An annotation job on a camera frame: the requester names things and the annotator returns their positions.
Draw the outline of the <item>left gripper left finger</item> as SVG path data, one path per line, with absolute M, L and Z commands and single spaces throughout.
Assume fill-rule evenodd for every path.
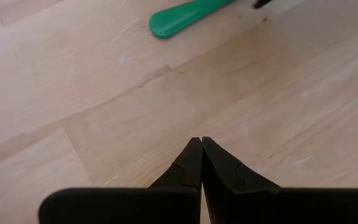
M 146 188 L 69 188 L 46 197 L 40 224 L 200 224 L 203 145 L 191 138 Z

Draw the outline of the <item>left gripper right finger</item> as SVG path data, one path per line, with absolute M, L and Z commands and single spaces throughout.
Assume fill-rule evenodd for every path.
M 204 137 L 211 224 L 358 224 L 358 189 L 281 187 Z

